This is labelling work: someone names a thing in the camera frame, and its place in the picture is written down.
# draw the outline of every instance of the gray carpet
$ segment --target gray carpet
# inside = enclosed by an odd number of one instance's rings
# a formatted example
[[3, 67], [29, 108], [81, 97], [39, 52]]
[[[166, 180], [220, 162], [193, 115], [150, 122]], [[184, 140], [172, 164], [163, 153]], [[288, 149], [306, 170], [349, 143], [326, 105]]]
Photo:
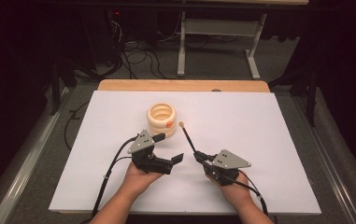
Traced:
[[[248, 44], [248, 41], [240, 39], [232, 43], [223, 43], [220, 40], [213, 40], [200, 49], [197, 47], [204, 43], [201, 42], [203, 40], [194, 39], [191, 41], [188, 45], [192, 48], [187, 49], [186, 56], [186, 79], [250, 79], [248, 65], [243, 60], [243, 49], [240, 47], [242, 44]], [[141, 48], [154, 50], [160, 61], [160, 70], [163, 75], [175, 78], [177, 77], [178, 47], [171, 42], [168, 44], [169, 46], [160, 45], [158, 48], [149, 46], [142, 46]], [[261, 41], [255, 59], [263, 80], [273, 80], [282, 75], [295, 44], [296, 41], [279, 43], [275, 39]], [[149, 51], [148, 54], [146, 55], [143, 51], [133, 47], [131, 47], [130, 52], [127, 52], [129, 61], [132, 63], [131, 69], [138, 78], [156, 78], [155, 76], [160, 75], [156, 69], [155, 56]], [[151, 62], [155, 76], [150, 70]], [[106, 68], [99, 66], [99, 70], [104, 71]], [[128, 69], [122, 67], [109, 78], [129, 78], [129, 76]], [[69, 150], [64, 142], [64, 129], [72, 114], [69, 110], [76, 110], [89, 100], [96, 88], [96, 82], [87, 78], [78, 79], [78, 86], [71, 90], [69, 100], [61, 108], [61, 116], [7, 223], [79, 223], [90, 216], [88, 214], [64, 215], [53, 213], [48, 210], [48, 207], [69, 155]], [[306, 121], [303, 120], [294, 99], [286, 90], [286, 88], [277, 88], [274, 91], [311, 187], [320, 204], [322, 214], [319, 216], [278, 216], [278, 223], [349, 223], [320, 164], [316, 145], [306, 126]], [[77, 117], [80, 117], [80, 119], [71, 120], [66, 129], [67, 143], [70, 146], [74, 143], [85, 109], [86, 106], [79, 110]], [[347, 184], [349, 193], [356, 205], [356, 163], [335, 127], [333, 119], [328, 114], [327, 105], [322, 101], [321, 94], [318, 95], [317, 99], [315, 121], [320, 137], [330, 150], [333, 162], [337, 170], [341, 172], [343, 181]], [[7, 186], [11, 177], [17, 172], [17, 168], [14, 167], [19, 167], [22, 158], [24, 158], [23, 155], [26, 153], [27, 151], [23, 151], [17, 155], [19, 158], [14, 160], [15, 164], [11, 164], [10, 174], [6, 175], [5, 181], [1, 180], [0, 200], [8, 189]], [[198, 218], [200, 217], [158, 217], [158, 219], [154, 219], [154, 217], [141, 217], [140, 219], [130, 217], [129, 222], [135, 223], [136, 220], [141, 220], [141, 222], [153, 223], [181, 223], [200, 221], [201, 219]], [[210, 223], [226, 222], [219, 218], [205, 220]]]

